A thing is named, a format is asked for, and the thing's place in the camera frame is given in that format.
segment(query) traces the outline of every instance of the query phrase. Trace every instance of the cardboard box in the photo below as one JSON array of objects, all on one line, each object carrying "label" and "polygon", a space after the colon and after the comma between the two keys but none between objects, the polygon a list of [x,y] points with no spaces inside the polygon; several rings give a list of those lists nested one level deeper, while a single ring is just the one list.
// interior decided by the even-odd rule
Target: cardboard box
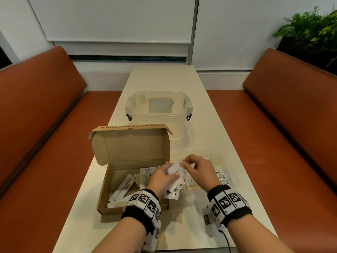
[{"label": "cardboard box", "polygon": [[[97,163],[107,165],[103,185],[98,198],[97,210],[102,215],[123,212],[123,206],[107,208],[109,196],[116,191],[128,174],[137,174],[140,168],[157,167],[170,161],[172,134],[165,124],[101,126],[94,129],[92,138]],[[127,195],[139,191],[136,184]],[[169,200],[162,197],[161,209],[168,209]]]}]

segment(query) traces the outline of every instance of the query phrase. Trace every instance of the white table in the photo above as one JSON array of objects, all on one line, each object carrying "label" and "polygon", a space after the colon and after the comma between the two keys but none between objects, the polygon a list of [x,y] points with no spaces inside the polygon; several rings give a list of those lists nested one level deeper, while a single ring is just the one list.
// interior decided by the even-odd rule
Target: white table
[{"label": "white table", "polygon": [[[194,67],[135,67],[109,125],[129,124],[125,104],[128,97],[137,91],[182,91],[191,98],[193,114],[187,124],[189,140],[182,145],[172,142],[171,153],[198,152],[205,149],[225,151],[241,183],[236,189],[251,204],[254,216],[276,234]],[[105,168],[93,159],[53,253],[90,252],[117,224],[120,216],[101,217],[96,210]],[[160,217],[164,229],[160,232],[157,250],[227,247],[225,239],[210,238],[205,233],[201,209],[207,204],[206,193],[202,190],[183,191],[178,201],[171,200],[170,209]],[[228,232],[227,238],[230,246],[235,247]]]}]

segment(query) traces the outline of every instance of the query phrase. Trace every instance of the finger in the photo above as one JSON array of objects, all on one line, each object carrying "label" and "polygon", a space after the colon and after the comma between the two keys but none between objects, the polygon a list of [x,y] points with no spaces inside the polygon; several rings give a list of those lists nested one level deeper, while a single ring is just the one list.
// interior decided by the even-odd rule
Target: finger
[{"label": "finger", "polygon": [[180,163],[180,166],[183,167],[192,177],[194,176],[194,174],[196,173],[196,170],[194,168],[192,168],[191,165],[189,165],[187,162],[182,161]]},{"label": "finger", "polygon": [[180,177],[180,173],[173,173],[171,175],[168,175],[168,177],[170,178],[170,183],[173,183]]},{"label": "finger", "polygon": [[194,154],[190,154],[188,157],[185,158],[185,162],[187,162],[189,165],[192,163],[198,163],[202,160],[203,158]]},{"label": "finger", "polygon": [[174,163],[165,163],[162,166],[159,167],[162,171],[166,172]]}]

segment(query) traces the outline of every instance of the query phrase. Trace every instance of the planter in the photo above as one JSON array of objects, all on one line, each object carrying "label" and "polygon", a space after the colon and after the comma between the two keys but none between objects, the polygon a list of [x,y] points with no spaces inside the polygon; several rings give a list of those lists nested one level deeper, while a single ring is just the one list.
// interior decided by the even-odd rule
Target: planter
[{"label": "planter", "polygon": [[290,37],[283,37],[277,50],[337,75],[337,59],[335,59],[337,52],[319,50],[313,46],[308,47],[303,42]]}]

